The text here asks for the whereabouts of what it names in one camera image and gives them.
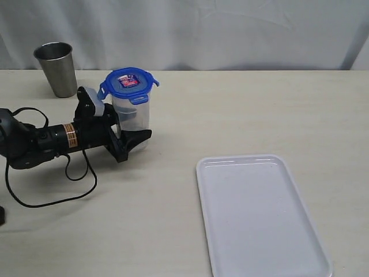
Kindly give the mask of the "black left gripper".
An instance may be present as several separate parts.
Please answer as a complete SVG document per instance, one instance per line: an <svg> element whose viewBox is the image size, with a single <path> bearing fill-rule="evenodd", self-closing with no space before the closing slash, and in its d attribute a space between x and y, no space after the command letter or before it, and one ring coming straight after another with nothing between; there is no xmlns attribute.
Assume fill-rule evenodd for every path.
<svg viewBox="0 0 369 277"><path fill-rule="evenodd" d="M119 124L119 117L112 104L104 104L102 117L92 117L76 121L78 149L90 149L104 146L118 162L128 160L128 152L145 149L152 136L150 129L121 131L117 137L111 126Z"/></svg>

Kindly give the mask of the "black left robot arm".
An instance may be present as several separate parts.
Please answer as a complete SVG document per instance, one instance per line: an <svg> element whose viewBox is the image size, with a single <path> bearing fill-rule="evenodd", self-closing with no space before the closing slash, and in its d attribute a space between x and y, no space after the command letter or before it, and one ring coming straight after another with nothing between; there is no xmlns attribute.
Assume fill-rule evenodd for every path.
<svg viewBox="0 0 369 277"><path fill-rule="evenodd" d="M118 123L118 115L110 104L105 104L101 116L93 116L86 105L78 105L71 123L37 128L18 121L22 112L1 109L1 155L16 170L31 169L55 157L96 147L105 147L120 163L128 159L129 152L148 140L152 131L121 131L112 129Z"/></svg>

